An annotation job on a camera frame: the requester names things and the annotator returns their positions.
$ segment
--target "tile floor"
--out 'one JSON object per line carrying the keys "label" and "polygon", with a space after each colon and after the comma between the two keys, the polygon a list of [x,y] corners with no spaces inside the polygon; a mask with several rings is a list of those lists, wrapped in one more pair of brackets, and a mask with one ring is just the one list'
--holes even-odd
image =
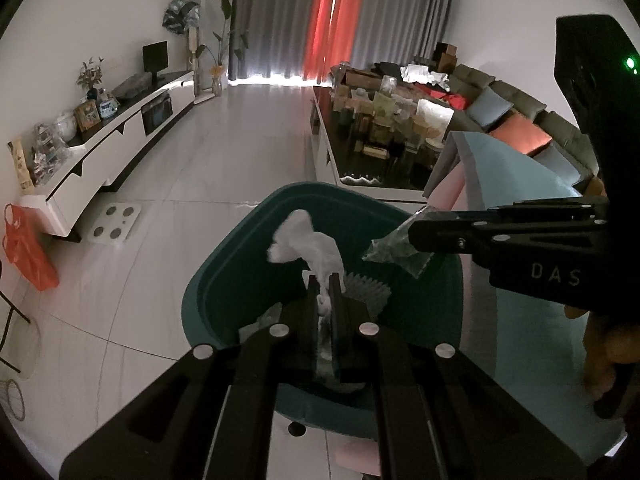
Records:
{"label": "tile floor", "polygon": [[[142,213],[127,240],[54,240],[48,253],[60,286],[16,287],[14,300],[34,323],[13,322],[3,350],[24,367],[26,418],[15,427],[52,476],[69,451],[189,349],[180,301],[217,244],[272,191],[315,179],[311,98],[309,88],[237,86],[196,106],[119,192],[98,194],[79,222],[86,232],[103,204],[136,201]],[[270,480],[360,480],[335,463],[339,436],[309,429],[295,438],[287,425],[276,414]]]}

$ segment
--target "orange plastic bag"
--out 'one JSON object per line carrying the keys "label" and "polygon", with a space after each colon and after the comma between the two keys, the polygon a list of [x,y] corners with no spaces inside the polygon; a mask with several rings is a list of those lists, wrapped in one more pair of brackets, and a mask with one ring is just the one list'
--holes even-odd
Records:
{"label": "orange plastic bag", "polygon": [[[11,220],[6,215],[9,208]],[[38,243],[24,209],[13,204],[5,206],[4,225],[6,235],[2,239],[2,247],[9,261],[40,292],[57,287],[60,283],[58,273]]]}

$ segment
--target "computer monitor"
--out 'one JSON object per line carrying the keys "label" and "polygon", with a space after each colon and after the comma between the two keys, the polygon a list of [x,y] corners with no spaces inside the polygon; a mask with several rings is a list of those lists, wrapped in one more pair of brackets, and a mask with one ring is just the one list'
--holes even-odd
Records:
{"label": "computer monitor", "polygon": [[158,72],[169,66],[166,41],[142,47],[142,59],[145,64],[145,72],[151,72],[152,82],[157,85]]}

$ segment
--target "trash can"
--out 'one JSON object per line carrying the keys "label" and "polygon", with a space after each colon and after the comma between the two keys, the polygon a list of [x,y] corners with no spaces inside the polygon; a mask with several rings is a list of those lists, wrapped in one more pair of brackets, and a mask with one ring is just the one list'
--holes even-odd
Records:
{"label": "trash can", "polygon": [[[419,280],[395,264],[364,262],[372,239],[382,238],[409,214],[364,195],[328,184],[285,186],[263,200],[231,231],[191,279],[182,299],[182,325],[192,346],[239,344],[238,329],[270,306],[304,298],[303,260],[267,261],[273,234],[295,209],[311,215],[314,229],[335,239],[345,272],[369,276],[391,288],[378,322],[412,344],[460,343],[463,289],[456,254],[437,254]],[[336,433],[377,436],[370,388],[337,394],[313,384],[281,384],[276,410],[306,426]]]}

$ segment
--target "white jar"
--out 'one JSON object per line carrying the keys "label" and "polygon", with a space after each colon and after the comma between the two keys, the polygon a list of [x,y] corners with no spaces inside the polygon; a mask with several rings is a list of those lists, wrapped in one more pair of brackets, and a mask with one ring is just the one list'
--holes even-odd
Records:
{"label": "white jar", "polygon": [[78,123],[72,111],[60,114],[54,122],[54,125],[58,130],[58,134],[65,142],[73,139],[78,131]]}

